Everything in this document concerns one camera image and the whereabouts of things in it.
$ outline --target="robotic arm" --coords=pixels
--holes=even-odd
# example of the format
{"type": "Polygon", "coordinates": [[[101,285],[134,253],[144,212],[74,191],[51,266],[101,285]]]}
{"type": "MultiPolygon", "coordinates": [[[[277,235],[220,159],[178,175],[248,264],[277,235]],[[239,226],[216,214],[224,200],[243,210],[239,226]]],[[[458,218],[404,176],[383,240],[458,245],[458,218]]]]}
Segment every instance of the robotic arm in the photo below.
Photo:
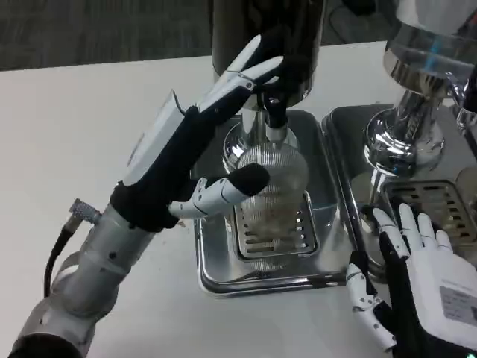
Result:
{"type": "Polygon", "coordinates": [[[268,172],[256,164],[225,178],[191,180],[189,173],[215,129],[296,64],[281,56],[262,61],[274,46],[270,44],[277,43],[275,32],[254,38],[204,99],[188,110],[170,95],[102,214],[75,203],[48,261],[45,298],[26,321],[10,357],[85,357],[96,323],[114,307],[119,284],[157,233],[179,219],[223,212],[265,188],[268,172]],[[54,259],[82,220],[94,226],[50,287],[54,259]]]}
{"type": "Polygon", "coordinates": [[[394,357],[477,357],[477,271],[455,255],[445,231],[424,213],[399,206],[399,226],[374,208],[392,308],[368,277],[367,258],[353,252],[347,287],[353,312],[394,357]]]}

